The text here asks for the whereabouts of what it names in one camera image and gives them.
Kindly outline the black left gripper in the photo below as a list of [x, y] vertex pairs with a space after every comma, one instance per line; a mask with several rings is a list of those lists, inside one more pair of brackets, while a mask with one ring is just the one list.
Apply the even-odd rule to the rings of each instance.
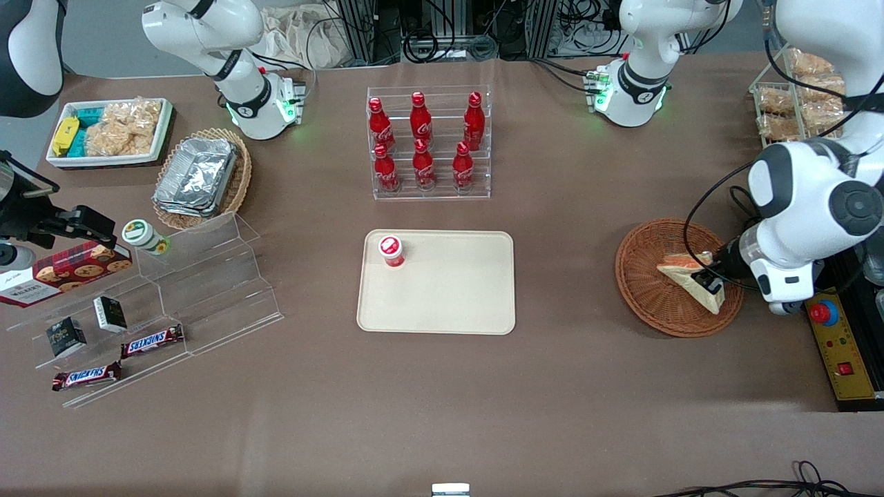
[[709, 253], [710, 261], [707, 263], [707, 266], [714, 268], [714, 273], [719, 274], [719, 277], [711, 271], [698, 271], [692, 274], [692, 280], [708, 293], [719, 293], [724, 287], [723, 280], [725, 279], [729, 281], [754, 281], [751, 268], [743, 260], [740, 242], [740, 238], [733, 238], [727, 244], [721, 246], [719, 251]]

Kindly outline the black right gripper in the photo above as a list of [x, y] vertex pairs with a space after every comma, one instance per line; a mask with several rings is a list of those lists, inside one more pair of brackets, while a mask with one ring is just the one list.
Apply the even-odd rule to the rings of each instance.
[[18, 173], [1, 173], [1, 236], [41, 248], [51, 248], [55, 236], [92, 240], [98, 244], [116, 244], [115, 223], [85, 205], [58, 213], [62, 222], [44, 222], [55, 217], [55, 207], [46, 196], [26, 198], [37, 190], [35, 184]]

